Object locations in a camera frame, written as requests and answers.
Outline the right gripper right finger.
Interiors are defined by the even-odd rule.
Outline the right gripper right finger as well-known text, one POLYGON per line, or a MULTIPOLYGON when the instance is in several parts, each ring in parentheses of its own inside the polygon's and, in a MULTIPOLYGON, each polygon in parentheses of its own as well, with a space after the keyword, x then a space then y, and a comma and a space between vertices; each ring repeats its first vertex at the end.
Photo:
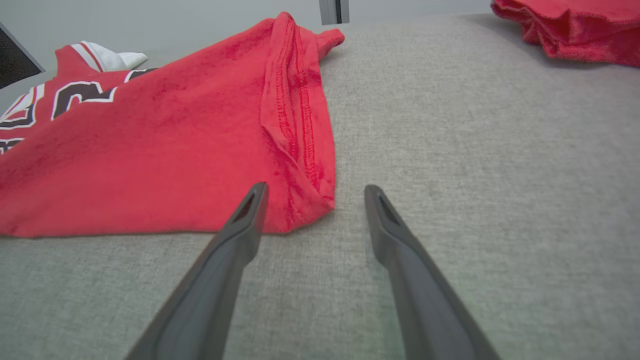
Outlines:
POLYGON ((501 360, 381 187, 364 190, 372 250, 391 284, 406 360, 501 360))

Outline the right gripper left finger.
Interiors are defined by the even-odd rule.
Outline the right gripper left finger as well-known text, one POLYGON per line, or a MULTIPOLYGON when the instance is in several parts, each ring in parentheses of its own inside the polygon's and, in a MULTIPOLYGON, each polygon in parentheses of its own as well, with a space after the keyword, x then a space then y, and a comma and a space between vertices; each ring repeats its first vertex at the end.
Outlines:
POLYGON ((222 360, 245 267, 256 257, 269 187, 254 184, 125 360, 222 360))

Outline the red numbered basketball jersey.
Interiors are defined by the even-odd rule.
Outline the red numbered basketball jersey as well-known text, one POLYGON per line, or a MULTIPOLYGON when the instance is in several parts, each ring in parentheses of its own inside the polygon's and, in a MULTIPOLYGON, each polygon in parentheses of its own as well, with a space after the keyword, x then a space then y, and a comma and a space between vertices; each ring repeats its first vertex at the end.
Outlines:
POLYGON ((58 49, 0 115, 0 235, 217 232, 262 182, 266 233, 314 223, 336 187, 320 60, 343 41, 283 12, 147 70, 58 49))

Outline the red shorts white waistband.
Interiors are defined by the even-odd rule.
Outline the red shorts white waistband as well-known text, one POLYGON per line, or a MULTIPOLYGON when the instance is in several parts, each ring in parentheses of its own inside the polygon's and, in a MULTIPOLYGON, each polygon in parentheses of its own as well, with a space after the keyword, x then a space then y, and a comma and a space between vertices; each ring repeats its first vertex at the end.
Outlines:
POLYGON ((551 59, 640 68, 640 0, 492 0, 551 59))

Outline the grey metal partition post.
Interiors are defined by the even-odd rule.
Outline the grey metal partition post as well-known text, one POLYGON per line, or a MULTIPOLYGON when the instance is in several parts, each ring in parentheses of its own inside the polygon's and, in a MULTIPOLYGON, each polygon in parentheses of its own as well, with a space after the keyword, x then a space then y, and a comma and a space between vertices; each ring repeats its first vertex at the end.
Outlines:
POLYGON ((318 0, 323 26, 350 23, 350 0, 318 0))

